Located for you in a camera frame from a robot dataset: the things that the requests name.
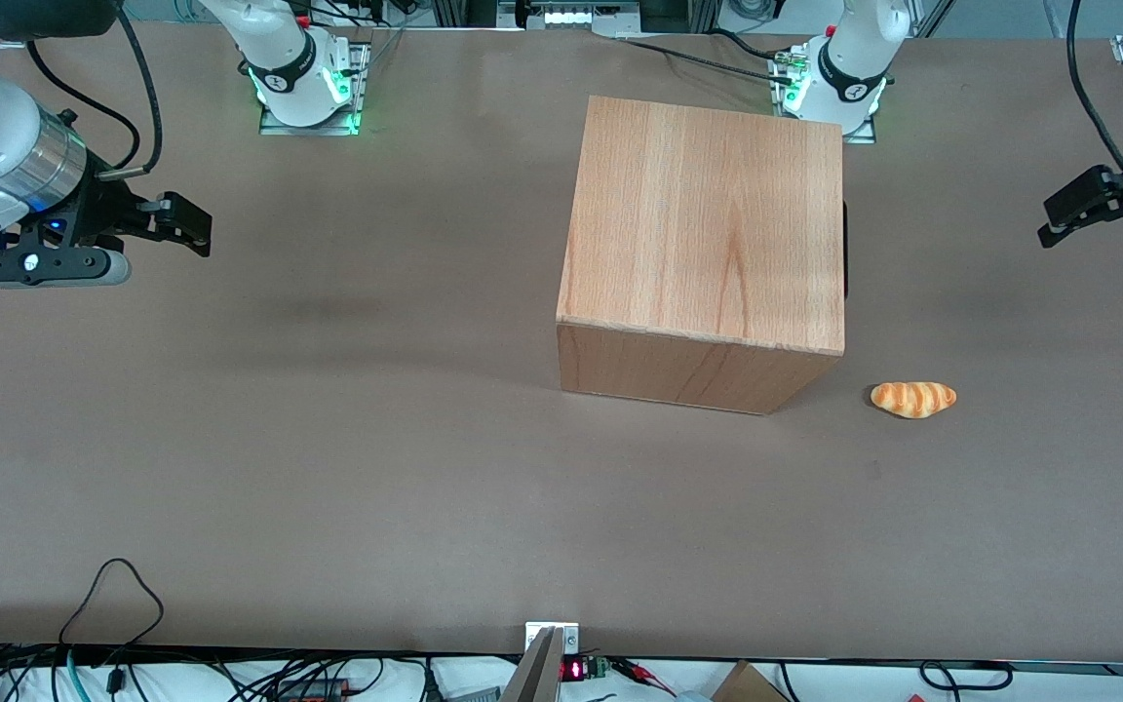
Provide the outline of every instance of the wooden box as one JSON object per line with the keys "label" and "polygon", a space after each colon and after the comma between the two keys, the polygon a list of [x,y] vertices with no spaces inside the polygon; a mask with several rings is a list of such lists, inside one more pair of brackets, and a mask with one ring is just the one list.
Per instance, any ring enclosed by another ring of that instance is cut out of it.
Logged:
{"label": "wooden box", "polygon": [[562,388],[766,413],[843,354],[837,125],[592,98]]}

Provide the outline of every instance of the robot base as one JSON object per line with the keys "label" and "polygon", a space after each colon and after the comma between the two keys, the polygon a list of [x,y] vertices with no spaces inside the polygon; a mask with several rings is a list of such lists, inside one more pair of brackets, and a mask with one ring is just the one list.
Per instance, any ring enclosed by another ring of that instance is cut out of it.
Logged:
{"label": "robot base", "polygon": [[[812,72],[811,67],[816,65],[816,52],[819,52],[820,46],[823,44],[824,37],[816,36],[805,44],[793,46],[788,53],[779,53],[775,58],[766,62],[768,69],[770,69],[770,75],[785,76],[793,81],[789,85],[770,84],[770,103],[774,107],[774,116],[805,119],[805,117],[798,115],[797,110],[802,106],[803,92],[806,92],[811,84],[816,82],[816,76],[810,75]],[[814,90],[825,90],[828,88],[829,85],[820,84]],[[865,117],[865,121],[860,124],[859,128],[843,135],[843,143],[874,144],[877,142],[877,131],[874,128],[874,115],[877,112],[877,100],[882,97],[885,89],[886,81],[883,81],[867,99],[851,106],[859,108],[861,111],[868,111],[868,116]],[[825,110],[821,111],[821,115],[825,115],[823,117],[824,121],[842,121],[840,119],[828,119],[829,115],[825,113]]]}
{"label": "robot base", "polygon": [[366,97],[366,71],[371,67],[371,44],[349,44],[343,36],[337,40],[336,65],[331,71],[331,89],[347,93],[349,101],[331,116],[312,126],[290,126],[276,119],[263,104],[258,119],[258,134],[286,137],[356,137],[362,128],[362,101]]}

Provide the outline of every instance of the green led light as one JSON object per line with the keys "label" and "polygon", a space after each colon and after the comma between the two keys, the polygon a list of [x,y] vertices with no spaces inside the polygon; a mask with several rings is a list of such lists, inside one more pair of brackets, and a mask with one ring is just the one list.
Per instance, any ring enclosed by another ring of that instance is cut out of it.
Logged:
{"label": "green led light", "polygon": [[345,76],[340,76],[339,79],[337,79],[337,76],[331,74],[331,71],[327,69],[323,69],[320,75],[323,76],[323,83],[329,85],[329,91],[331,92],[331,99],[336,100],[337,102],[345,102],[349,94],[349,79]]}

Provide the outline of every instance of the metal mounting plate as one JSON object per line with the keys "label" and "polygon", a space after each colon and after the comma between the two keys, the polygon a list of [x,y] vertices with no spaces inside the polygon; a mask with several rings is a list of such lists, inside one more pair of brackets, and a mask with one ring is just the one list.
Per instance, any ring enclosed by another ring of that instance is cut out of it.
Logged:
{"label": "metal mounting plate", "polygon": [[575,622],[527,622],[527,638],[526,642],[522,644],[522,650],[531,648],[531,642],[536,640],[536,635],[544,627],[562,628],[562,633],[565,635],[566,656],[575,656],[579,653],[579,626]]}

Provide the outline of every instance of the connector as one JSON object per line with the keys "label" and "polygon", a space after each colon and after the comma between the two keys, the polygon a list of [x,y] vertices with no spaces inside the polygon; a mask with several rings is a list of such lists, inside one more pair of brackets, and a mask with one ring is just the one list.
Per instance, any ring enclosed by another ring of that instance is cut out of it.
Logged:
{"label": "connector", "polygon": [[116,694],[124,690],[124,669],[115,668],[107,674],[107,694]]}
{"label": "connector", "polygon": [[445,694],[440,692],[440,685],[436,683],[436,672],[432,667],[423,668],[423,700],[424,702],[445,702]]}

